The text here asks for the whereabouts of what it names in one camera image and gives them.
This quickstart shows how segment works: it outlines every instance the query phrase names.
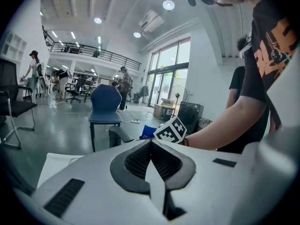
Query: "round ceiling lamp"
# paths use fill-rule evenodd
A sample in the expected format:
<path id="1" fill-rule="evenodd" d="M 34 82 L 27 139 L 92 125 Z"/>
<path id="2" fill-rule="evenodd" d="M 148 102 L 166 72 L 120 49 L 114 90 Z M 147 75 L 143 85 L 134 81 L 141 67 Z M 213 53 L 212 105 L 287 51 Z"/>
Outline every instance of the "round ceiling lamp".
<path id="1" fill-rule="evenodd" d="M 98 24 L 101 24 L 102 23 L 102 19 L 99 18 L 99 17 L 95 17 L 94 22 L 98 23 Z"/>
<path id="2" fill-rule="evenodd" d="M 141 34 L 140 34 L 139 32 L 135 32 L 135 33 L 133 34 L 133 36 L 135 36 L 136 38 L 140 38 L 140 37 L 141 37 Z"/>
<path id="3" fill-rule="evenodd" d="M 166 10 L 173 10 L 174 7 L 175 7 L 175 4 L 174 4 L 172 1 L 167 0 L 167 1 L 164 1 L 163 7 L 164 7 L 164 9 L 166 9 Z"/>

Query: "orange graphic print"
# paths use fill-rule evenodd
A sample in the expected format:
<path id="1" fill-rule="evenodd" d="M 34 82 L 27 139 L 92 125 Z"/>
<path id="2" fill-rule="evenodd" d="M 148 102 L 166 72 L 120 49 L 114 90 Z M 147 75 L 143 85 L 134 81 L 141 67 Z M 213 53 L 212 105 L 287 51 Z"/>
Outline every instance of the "orange graphic print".
<path id="1" fill-rule="evenodd" d="M 274 78 L 277 78 L 286 67 L 295 52 L 297 36 L 291 29 L 286 18 L 280 20 L 277 26 L 266 33 L 268 43 L 261 41 L 260 48 L 254 56 L 261 77 L 277 71 Z"/>

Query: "bracelet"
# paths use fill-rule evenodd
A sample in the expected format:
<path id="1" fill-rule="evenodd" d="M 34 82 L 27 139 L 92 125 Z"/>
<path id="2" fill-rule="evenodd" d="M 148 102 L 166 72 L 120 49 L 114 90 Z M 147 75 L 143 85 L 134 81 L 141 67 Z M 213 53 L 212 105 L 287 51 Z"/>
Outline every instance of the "bracelet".
<path id="1" fill-rule="evenodd" d="M 187 139 L 187 138 L 184 138 L 183 141 L 184 141 L 184 142 L 183 142 L 183 146 L 189 147 L 188 139 Z"/>

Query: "pants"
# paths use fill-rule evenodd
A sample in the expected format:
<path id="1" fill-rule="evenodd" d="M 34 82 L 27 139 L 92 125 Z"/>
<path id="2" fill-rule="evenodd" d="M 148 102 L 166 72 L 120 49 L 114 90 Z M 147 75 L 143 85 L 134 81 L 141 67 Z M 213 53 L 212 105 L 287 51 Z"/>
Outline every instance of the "pants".
<path id="1" fill-rule="evenodd" d="M 127 92 L 120 92 L 120 94 L 122 96 L 122 101 L 121 101 L 121 104 L 120 104 L 120 109 L 124 110 L 125 104 L 126 104 Z"/>
<path id="2" fill-rule="evenodd" d="M 65 88 L 68 82 L 68 77 L 63 77 L 60 79 L 60 92 L 58 94 L 58 98 L 64 99 L 65 98 Z"/>
<path id="3" fill-rule="evenodd" d="M 29 87 L 32 89 L 32 102 L 36 102 L 36 88 L 38 83 L 38 77 L 31 76 Z"/>

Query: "fan stand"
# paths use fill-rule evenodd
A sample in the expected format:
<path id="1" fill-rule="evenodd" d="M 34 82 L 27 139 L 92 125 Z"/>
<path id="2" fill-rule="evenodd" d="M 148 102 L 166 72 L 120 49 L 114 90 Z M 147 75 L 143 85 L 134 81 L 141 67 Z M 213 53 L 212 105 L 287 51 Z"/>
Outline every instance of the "fan stand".
<path id="1" fill-rule="evenodd" d="M 175 111 L 176 111 L 176 107 L 177 107 L 177 103 L 178 103 L 178 99 L 179 99 L 179 97 L 180 97 L 180 94 L 179 94 L 179 93 L 176 93 L 176 94 L 175 94 L 175 97 L 177 98 L 177 100 L 176 100 L 176 105 L 175 105 L 175 109 L 174 109 L 174 112 L 173 112 L 173 117 L 174 117 L 174 115 L 175 115 Z"/>

